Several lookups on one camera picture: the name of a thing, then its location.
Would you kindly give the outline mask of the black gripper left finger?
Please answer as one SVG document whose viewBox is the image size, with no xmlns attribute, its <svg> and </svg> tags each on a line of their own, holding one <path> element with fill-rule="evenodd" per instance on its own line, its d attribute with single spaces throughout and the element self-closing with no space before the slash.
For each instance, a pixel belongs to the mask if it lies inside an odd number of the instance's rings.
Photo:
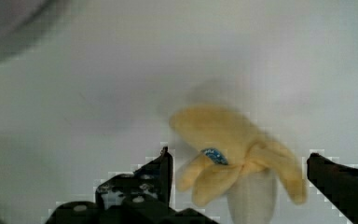
<svg viewBox="0 0 358 224">
<path fill-rule="evenodd" d="M 127 215 L 169 213 L 173 158 L 167 147 L 159 156 L 131 174 L 119 174 L 95 190 L 95 201 L 103 210 Z"/>
</svg>

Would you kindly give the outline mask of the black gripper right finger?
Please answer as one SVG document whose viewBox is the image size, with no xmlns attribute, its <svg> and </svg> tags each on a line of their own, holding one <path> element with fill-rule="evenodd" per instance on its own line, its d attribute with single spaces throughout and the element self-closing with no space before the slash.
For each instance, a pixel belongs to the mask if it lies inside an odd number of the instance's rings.
<svg viewBox="0 0 358 224">
<path fill-rule="evenodd" d="M 358 169 L 318 153 L 307 159 L 308 180 L 353 224 L 358 224 Z"/>
</svg>

